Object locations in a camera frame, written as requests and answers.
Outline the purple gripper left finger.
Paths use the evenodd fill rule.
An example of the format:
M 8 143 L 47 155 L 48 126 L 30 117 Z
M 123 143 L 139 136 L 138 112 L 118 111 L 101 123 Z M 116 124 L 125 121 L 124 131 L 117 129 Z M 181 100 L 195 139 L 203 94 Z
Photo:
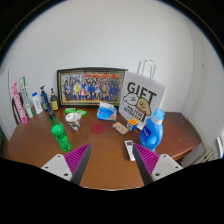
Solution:
M 91 145 L 86 144 L 66 155 L 56 154 L 42 166 L 42 169 L 79 185 L 90 155 Z

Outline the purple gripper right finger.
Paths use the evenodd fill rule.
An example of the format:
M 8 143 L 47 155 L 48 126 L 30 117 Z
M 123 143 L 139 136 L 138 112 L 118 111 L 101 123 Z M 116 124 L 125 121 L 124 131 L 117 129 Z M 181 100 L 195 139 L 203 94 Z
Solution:
M 158 155 L 137 143 L 133 145 L 133 155 L 145 185 L 182 169 L 168 154 Z

